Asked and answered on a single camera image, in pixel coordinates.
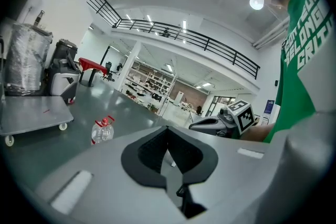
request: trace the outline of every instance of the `blue sign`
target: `blue sign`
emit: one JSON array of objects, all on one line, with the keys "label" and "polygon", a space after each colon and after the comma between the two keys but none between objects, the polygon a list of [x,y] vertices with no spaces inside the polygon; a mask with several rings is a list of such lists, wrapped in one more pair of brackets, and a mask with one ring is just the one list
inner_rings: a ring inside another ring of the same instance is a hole
[{"label": "blue sign", "polygon": [[274,100],[267,100],[264,113],[270,114],[272,112],[273,105],[274,105]]}]

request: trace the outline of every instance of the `red bottle cap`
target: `red bottle cap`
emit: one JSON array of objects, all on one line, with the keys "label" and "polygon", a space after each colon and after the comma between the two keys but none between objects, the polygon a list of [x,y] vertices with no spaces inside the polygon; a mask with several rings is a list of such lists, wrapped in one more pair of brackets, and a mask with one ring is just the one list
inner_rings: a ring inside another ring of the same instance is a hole
[{"label": "red bottle cap", "polygon": [[104,119],[101,121],[101,124],[102,124],[103,126],[107,126],[107,125],[109,124],[109,120],[108,120],[108,118],[104,118]]}]

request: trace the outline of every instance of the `brick wall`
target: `brick wall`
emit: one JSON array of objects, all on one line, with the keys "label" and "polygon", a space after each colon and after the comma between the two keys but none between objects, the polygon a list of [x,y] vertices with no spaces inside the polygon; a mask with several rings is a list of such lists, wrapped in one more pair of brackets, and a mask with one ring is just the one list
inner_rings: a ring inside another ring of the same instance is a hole
[{"label": "brick wall", "polygon": [[187,103],[193,104],[195,110],[197,109],[199,105],[203,107],[203,104],[207,98],[207,95],[205,93],[197,91],[196,89],[189,87],[188,85],[185,85],[179,81],[175,82],[175,85],[169,97],[175,100],[179,91],[184,93],[182,97],[182,101],[185,102],[185,98],[187,98]]}]

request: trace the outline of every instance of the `green t-shirt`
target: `green t-shirt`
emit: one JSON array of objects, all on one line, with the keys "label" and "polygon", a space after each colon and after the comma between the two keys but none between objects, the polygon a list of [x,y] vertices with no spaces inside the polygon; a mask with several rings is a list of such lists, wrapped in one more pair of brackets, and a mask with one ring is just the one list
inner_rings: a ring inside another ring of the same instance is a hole
[{"label": "green t-shirt", "polygon": [[281,46],[281,73],[276,104],[277,122],[264,142],[280,130],[291,128],[315,112],[298,72],[316,54],[334,27],[334,15],[326,0],[290,0],[288,36]]}]

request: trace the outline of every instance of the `doorway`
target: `doorway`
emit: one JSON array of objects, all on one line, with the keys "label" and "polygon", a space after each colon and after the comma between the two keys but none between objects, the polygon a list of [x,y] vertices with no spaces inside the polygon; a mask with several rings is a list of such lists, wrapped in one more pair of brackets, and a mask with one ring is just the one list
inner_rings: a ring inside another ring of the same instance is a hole
[{"label": "doorway", "polygon": [[235,100],[236,100],[235,97],[215,96],[205,116],[207,117],[217,115],[221,108],[223,108],[225,105],[230,105],[234,103]]}]

